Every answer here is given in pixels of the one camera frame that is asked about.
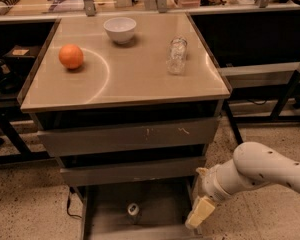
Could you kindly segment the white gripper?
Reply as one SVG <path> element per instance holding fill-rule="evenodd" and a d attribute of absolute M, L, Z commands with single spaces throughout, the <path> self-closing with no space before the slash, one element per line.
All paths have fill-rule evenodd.
<path fill-rule="evenodd" d="M 214 212 L 214 202 L 226 201 L 239 192 L 252 190 L 257 186 L 255 181 L 239 173 L 233 160 L 210 169 L 198 167 L 196 172 L 201 177 L 200 187 L 206 196 L 196 197 L 185 222 L 188 229 L 198 228 Z"/>

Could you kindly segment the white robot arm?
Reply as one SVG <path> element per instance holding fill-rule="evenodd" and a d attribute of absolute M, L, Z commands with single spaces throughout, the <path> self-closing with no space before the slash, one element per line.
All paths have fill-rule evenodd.
<path fill-rule="evenodd" d="M 198 228 L 218 203 L 239 192 L 279 184 L 300 194 L 300 162 L 257 142 L 244 142 L 229 161 L 210 169 L 198 167 L 196 172 L 197 195 L 185 222 L 190 230 Z"/>

